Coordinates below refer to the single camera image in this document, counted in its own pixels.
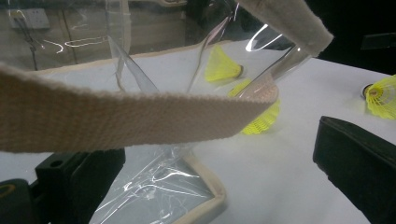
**plastic wrap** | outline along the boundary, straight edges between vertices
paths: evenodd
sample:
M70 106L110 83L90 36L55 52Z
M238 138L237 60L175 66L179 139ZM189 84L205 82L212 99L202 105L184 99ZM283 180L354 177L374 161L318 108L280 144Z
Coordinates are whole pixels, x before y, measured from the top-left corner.
M3 10L8 44L0 61L95 90L227 95L250 78L237 97L260 97L268 83L309 57L228 0L10 0ZM241 74L205 80L214 46L243 66ZM192 148L128 148L127 162L92 223L172 223L219 197L183 159ZM219 208L224 196L208 208Z

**canvas strap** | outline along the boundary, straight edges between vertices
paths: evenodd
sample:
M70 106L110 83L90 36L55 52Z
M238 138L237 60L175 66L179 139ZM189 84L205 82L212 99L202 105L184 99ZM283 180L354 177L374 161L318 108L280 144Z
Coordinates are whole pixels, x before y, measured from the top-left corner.
M0 64L0 150L91 151L239 133L277 98L91 91Z
M332 42L332 35L304 0L237 0L237 2L253 16L267 23L314 57Z

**shuttlecock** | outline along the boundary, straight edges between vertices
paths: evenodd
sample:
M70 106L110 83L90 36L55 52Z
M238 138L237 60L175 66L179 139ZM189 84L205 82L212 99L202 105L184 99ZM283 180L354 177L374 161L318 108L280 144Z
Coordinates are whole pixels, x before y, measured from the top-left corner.
M242 89L244 89L251 81L249 79L245 79L238 85L236 85L231 91L228 92L228 96L235 97ZM254 133L262 133L267 131L273 123L275 123L277 116L280 111L280 101L276 100L268 109L266 109L262 114L260 114L257 118L255 118L252 122L246 126L242 133L245 134L254 134Z
M374 115L382 119L396 119L396 75L366 86L363 95Z
M239 77L242 72L243 66L228 57L219 45L213 47L205 69L206 81L213 82L230 77Z

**white table surface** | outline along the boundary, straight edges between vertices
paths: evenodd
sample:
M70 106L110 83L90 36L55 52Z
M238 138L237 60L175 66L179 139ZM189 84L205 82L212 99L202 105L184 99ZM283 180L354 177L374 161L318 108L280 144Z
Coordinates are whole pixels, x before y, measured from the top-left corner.
M114 80L107 85L113 68L102 78L97 77L106 71L101 66L76 79L51 76L69 84L115 90ZM313 163L312 156L321 116L350 121L396 144L396 121L371 115L360 97L361 87L382 77L385 75L310 59L278 81L281 112L267 133L238 134L198 144L195 155L227 190L227 208L211 223L369 223ZM175 80L187 82L188 78ZM172 79L164 81L168 82L163 85L166 89ZM160 79L157 83L161 89ZM33 181L35 166L48 155L0 153L0 180Z

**transparent plastic sheet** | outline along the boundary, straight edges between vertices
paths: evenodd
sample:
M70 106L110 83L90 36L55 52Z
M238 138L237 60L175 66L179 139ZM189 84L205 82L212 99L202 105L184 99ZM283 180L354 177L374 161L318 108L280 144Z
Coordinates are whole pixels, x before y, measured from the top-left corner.
M227 95L250 78L237 95L248 98L309 57L234 1L11 0L4 11L9 24L2 29L13 44L2 47L8 53L1 61L94 90ZM34 11L44 11L49 25L30 16ZM243 65L240 76L205 80L215 45ZM192 149L128 147L92 223L172 223L213 199L183 160Z

